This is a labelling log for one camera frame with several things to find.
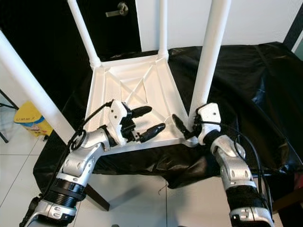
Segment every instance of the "door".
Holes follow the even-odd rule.
[[[140,52],[135,0],[126,16],[106,17],[121,0],[78,0],[98,56]],[[84,78],[89,59],[66,0],[0,0],[0,27],[59,109]]]

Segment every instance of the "black metal frame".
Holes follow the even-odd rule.
[[[3,95],[3,97],[8,100],[11,105],[6,105],[4,103],[0,103],[0,107],[7,107],[7,108],[12,108],[15,110],[18,110],[19,108],[16,106],[16,104],[0,89],[0,94]],[[4,140],[5,143],[8,143],[9,141],[7,140],[7,138],[5,138],[5,136],[1,133],[0,131],[0,137]]]

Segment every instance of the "white wall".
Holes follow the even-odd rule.
[[[21,107],[29,98],[22,88],[15,83],[0,62],[0,89],[18,106]]]
[[[223,44],[283,42],[303,0],[232,0]],[[168,48],[203,45],[211,0],[168,0]],[[159,47],[159,0],[136,0],[142,51]]]

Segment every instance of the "robotic hand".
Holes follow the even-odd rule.
[[[77,202],[86,197],[84,189],[95,163],[104,152],[131,141],[146,142],[165,128],[165,124],[161,123],[143,134],[136,132],[132,119],[150,112],[152,108],[149,106],[130,110],[125,103],[116,100],[105,106],[110,107],[109,127],[103,125],[86,133],[82,124],[68,144],[69,153],[55,179],[43,195],[32,199],[23,221],[19,224],[20,227],[66,226],[71,223],[77,212]],[[97,112],[88,117],[86,122]]]
[[[221,167],[221,178],[230,207],[233,227],[273,227],[271,213],[263,196],[257,191],[244,157],[244,148],[222,134],[218,105],[210,103],[196,110],[194,131],[189,132],[183,122],[173,115],[176,127],[185,139],[198,137],[200,145],[208,144]]]

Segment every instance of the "white tile floor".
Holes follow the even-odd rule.
[[[0,227],[18,226],[39,194],[32,171],[45,143],[13,124],[14,113],[0,108],[0,130],[9,139],[8,144],[0,141]],[[111,204],[110,211],[86,198],[69,227],[231,226],[217,177],[174,190],[160,177],[142,175],[93,175],[90,184]],[[278,214],[274,220],[282,227]]]

